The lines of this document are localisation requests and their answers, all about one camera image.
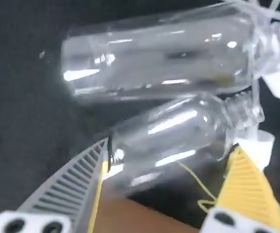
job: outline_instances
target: screw hole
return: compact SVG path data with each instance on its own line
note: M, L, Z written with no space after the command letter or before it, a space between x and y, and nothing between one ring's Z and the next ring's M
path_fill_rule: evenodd
M4 232L5 233L17 233L22 230L23 226L24 226L24 220L15 219L7 224Z
M255 231L255 233L270 233L270 232L267 231L267 230L263 230L263 229L257 229L257 230Z
M214 218L226 225L229 225L229 226L235 225L235 221L232 219L232 217L230 217L228 214L225 214L223 212L216 213Z
M52 222L46 225L43 233L60 233L62 231L62 224L59 222Z

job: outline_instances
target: plastic bottle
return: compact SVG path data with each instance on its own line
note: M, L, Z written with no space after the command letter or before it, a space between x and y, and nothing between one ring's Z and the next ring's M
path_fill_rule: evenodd
M62 46L64 80L84 102L235 92L276 69L280 23L240 3L94 25Z
M209 93L174 100L113 130L110 178L124 194L176 177L181 161L202 169L222 160L236 130L264 120L251 93L222 101Z

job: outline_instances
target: cardboard box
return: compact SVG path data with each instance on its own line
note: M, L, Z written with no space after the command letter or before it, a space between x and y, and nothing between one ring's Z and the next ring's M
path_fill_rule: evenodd
M101 198L94 233L198 233L182 222L120 198Z

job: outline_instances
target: clear plastic bottle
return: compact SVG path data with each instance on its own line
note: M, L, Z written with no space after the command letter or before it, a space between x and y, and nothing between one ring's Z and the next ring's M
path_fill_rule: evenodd
M93 102L235 92L279 68L280 24L240 3L85 27L62 45L64 80Z
M175 161L206 167L227 155L236 130L263 120L250 92L226 101L199 93L166 103L114 128L109 180L130 194L175 177L181 171Z

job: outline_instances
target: yellow string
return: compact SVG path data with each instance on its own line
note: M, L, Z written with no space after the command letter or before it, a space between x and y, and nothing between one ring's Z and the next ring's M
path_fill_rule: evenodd
M200 185L200 187L205 191L213 200L198 200L197 204L201 210L204 212L208 212L208 208L204 206L204 204L209 204L209 205L215 205L216 202L216 197L209 191L209 189L202 183L202 181L199 179L199 177L186 165L180 163L177 161L177 163L183 167L186 171L188 171L197 181L197 183Z

